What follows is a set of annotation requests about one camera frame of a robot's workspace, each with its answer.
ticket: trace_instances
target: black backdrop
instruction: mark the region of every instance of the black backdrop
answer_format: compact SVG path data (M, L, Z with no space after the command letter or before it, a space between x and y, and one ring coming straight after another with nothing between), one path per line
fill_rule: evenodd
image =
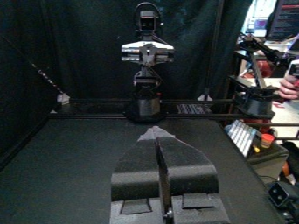
M136 42L134 10L142 1L27 0L0 2L2 35L11 39L72 98L130 98L139 67L122 62L120 47ZM167 99L203 94L219 0L155 0L163 40L175 62L154 69ZM210 96L224 98L239 30L252 0L224 1ZM56 93L0 40L0 154L47 116Z

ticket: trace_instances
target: black table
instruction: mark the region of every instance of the black table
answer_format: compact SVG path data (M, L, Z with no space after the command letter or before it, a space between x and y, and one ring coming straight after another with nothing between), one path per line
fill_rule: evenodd
M231 223L284 223L267 189L215 121L155 124L215 164ZM3 224L108 223L111 174L152 124L126 119L51 119L0 173Z

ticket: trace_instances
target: cable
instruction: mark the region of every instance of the cable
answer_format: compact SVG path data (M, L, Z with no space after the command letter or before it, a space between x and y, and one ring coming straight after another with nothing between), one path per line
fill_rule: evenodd
M11 45L11 47L19 52L19 54L23 56L23 58L27 60L27 62L31 64L34 69L38 71L39 75L51 83L51 85L55 87L55 89L59 91L62 95L66 95L66 93L62 91L60 87L56 85L56 83L52 81L51 77L43 72L43 70L32 63L32 61L28 59L28 57L24 55L24 53L20 51L20 49L16 47L16 45L8 40L8 38L2 35L4 41Z

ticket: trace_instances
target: hand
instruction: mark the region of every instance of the hand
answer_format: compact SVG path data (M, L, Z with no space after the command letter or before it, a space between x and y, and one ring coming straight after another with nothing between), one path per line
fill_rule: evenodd
M298 81L294 76L287 75L280 80L279 95L289 100L299 99L299 87L294 84Z

